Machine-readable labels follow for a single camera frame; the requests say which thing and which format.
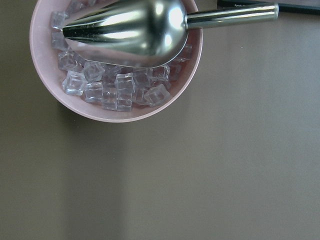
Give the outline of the black tray with glasses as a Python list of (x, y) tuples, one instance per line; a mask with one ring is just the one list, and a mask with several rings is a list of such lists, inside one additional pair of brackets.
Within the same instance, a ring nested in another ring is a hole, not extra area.
[(235, 7), (262, 3), (278, 3), (279, 11), (297, 14), (320, 14), (319, 0), (218, 0), (220, 7)]

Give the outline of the clear ice cube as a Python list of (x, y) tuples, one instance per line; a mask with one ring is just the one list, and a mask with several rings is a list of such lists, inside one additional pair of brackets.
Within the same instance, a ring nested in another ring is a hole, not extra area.
[(156, 107), (163, 105), (167, 100), (169, 100), (171, 98), (171, 94), (163, 84), (159, 84), (150, 88), (143, 95), (143, 98), (150, 107)]
[(120, 94), (133, 94), (136, 92), (133, 72), (117, 74), (114, 84)]
[(88, 61), (84, 64), (83, 74), (88, 83), (100, 81), (104, 72), (105, 69), (98, 62)]
[(83, 91), (84, 100), (87, 103), (100, 102), (103, 98), (103, 84), (102, 82), (88, 83)]
[(68, 71), (62, 82), (62, 89), (67, 95), (81, 96), (87, 85), (87, 80), (82, 72)]

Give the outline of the metal ice scoop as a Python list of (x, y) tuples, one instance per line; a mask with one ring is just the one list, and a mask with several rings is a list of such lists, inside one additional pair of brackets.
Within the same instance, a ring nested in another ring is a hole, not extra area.
[(189, 13), (180, 0), (119, 0), (71, 17), (62, 33), (86, 60), (154, 68), (182, 52), (191, 30), (273, 21), (278, 14), (274, 2)]

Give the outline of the pink bowl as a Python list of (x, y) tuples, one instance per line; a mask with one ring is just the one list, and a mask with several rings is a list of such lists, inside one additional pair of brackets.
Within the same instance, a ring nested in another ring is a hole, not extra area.
[(65, 94), (62, 89), (62, 80), (66, 72), (58, 68), (58, 52), (51, 47), (51, 14), (53, 11), (64, 11), (68, 0), (39, 0), (33, 11), (29, 43), (30, 52), (35, 69), (47, 90), (66, 108), (88, 119), (107, 123), (127, 123), (139, 121), (171, 105), (187, 88), (198, 68), (202, 47), (203, 31), (192, 30), (188, 35), (188, 44), (192, 45), (191, 59), (182, 64), (179, 78), (173, 83), (171, 99), (165, 104), (156, 107), (133, 107), (130, 112), (104, 110), (97, 104), (86, 103), (79, 96)]

